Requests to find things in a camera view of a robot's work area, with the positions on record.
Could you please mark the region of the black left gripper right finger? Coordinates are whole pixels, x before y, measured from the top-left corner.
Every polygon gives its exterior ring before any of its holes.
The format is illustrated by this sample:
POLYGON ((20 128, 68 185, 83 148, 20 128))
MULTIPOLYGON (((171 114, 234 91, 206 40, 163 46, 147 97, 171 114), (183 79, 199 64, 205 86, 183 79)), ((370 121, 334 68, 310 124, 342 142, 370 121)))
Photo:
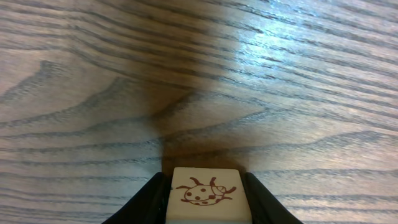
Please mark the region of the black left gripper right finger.
POLYGON ((253 224, 303 224, 274 197, 254 174, 246 172, 242 176, 242 182, 253 224))

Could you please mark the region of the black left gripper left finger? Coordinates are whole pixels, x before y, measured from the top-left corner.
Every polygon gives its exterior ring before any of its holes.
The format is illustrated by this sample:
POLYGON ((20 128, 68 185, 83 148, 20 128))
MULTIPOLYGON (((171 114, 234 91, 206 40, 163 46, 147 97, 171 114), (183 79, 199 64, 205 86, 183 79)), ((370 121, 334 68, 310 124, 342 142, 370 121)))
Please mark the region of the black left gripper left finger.
POLYGON ((165 224, 171 179, 156 173, 122 208, 103 224, 165 224))

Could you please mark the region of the wooden block red ladybug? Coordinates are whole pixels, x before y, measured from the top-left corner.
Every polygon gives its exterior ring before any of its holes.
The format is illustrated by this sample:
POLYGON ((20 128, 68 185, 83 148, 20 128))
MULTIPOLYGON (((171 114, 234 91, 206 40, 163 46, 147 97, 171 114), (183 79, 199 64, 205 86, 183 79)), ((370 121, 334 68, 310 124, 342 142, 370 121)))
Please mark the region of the wooden block red ladybug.
POLYGON ((252 215, 236 169, 176 167, 166 224, 250 224, 252 215))

